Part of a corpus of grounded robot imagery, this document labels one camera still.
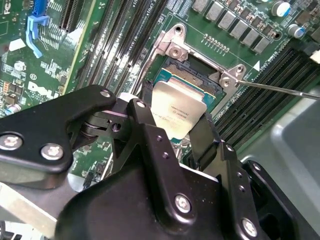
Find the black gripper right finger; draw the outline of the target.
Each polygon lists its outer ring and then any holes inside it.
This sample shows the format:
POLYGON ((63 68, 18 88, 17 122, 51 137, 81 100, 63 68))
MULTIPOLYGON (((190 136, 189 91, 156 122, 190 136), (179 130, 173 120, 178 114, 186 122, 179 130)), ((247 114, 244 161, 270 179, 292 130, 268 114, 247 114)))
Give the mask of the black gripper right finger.
POLYGON ((212 169, 219 182, 222 232, 233 240, 296 240, 299 228, 286 202, 252 165, 242 164, 236 151, 221 140, 205 112, 189 132, 187 165, 212 169))

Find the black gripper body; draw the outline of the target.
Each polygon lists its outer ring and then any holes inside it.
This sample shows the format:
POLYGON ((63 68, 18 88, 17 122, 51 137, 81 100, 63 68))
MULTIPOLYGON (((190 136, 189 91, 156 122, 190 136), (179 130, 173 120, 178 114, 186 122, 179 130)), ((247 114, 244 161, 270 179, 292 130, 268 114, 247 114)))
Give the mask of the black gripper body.
POLYGON ((197 209, 186 232, 166 228, 155 215, 141 166, 126 168, 73 197, 56 223, 58 240, 234 240, 222 216, 219 183, 205 173, 181 167, 197 209))

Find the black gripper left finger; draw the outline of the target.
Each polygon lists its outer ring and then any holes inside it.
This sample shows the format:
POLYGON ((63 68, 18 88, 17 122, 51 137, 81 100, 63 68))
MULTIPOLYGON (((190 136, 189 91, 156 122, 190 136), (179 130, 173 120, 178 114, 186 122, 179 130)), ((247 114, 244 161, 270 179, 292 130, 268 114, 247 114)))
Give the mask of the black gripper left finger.
POLYGON ((156 126, 142 100, 118 100, 100 85, 91 85, 22 110, 0 120, 2 169, 19 171, 21 179, 3 181, 53 189, 65 179, 73 152, 107 134, 120 153, 114 169, 143 165, 154 215, 167 227, 189 227, 197 218, 187 181, 166 132, 156 126))

